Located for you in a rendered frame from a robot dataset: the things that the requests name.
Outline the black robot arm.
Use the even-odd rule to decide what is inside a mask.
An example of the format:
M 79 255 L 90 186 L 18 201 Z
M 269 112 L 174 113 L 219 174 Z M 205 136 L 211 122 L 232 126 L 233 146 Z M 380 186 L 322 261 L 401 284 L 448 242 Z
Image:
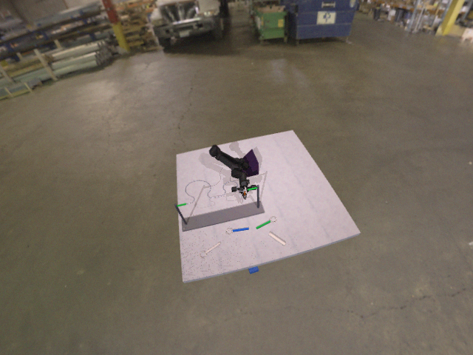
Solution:
M 246 179 L 247 173 L 242 171 L 243 169 L 245 171 L 250 167 L 248 162 L 246 163 L 243 158 L 233 158 L 230 155 L 222 152 L 216 144 L 209 149 L 209 154 L 211 157 L 216 158 L 231 169 L 231 177 L 237 179 L 245 178 L 244 181 L 240 181 L 240 186 L 248 186 L 250 181 L 249 179 Z

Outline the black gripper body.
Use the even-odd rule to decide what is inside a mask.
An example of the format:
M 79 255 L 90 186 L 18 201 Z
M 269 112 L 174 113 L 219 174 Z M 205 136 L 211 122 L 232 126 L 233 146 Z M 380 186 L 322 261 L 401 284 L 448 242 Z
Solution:
M 245 178 L 243 178 L 243 179 L 239 179 L 239 186 L 240 186 L 240 181 L 241 181 L 241 180 L 242 180 L 242 181 L 244 181 L 244 180 L 245 180 Z M 235 187 L 231 187 L 231 191 L 232 191 L 232 192 L 236 192 L 237 190 L 243 190 L 243 189 L 245 189 L 245 188 L 247 188 L 247 189 L 251 189 L 251 188 L 254 188 L 254 187 L 256 187 L 256 185 L 251 185 L 251 186 L 240 186 L 240 188 L 236 188 L 236 186 L 235 186 Z

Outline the small blue block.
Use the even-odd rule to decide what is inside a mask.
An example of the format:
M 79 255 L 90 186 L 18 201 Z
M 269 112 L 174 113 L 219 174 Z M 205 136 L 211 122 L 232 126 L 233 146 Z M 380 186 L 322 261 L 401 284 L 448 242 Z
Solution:
M 248 270 L 249 270 L 250 274 L 252 274 L 252 273 L 255 273 L 255 272 L 258 272 L 258 271 L 259 271 L 259 269 L 258 269 L 258 266 L 256 266 L 256 267 L 253 267 L 253 268 L 249 268 Z

